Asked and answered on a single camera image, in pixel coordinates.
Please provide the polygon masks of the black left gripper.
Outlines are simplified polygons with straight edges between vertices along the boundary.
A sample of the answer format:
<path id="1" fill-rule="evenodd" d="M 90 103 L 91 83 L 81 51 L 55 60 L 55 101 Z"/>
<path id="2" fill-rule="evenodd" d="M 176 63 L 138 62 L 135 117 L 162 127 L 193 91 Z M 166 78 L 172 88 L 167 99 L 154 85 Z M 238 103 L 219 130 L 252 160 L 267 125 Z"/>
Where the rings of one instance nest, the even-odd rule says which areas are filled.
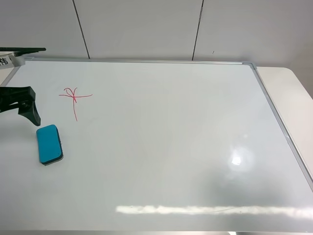
<path id="1" fill-rule="evenodd" d="M 0 112 L 18 109 L 18 114 L 27 118 L 35 126 L 41 125 L 36 108 L 36 94 L 31 87 L 1 87 Z"/>

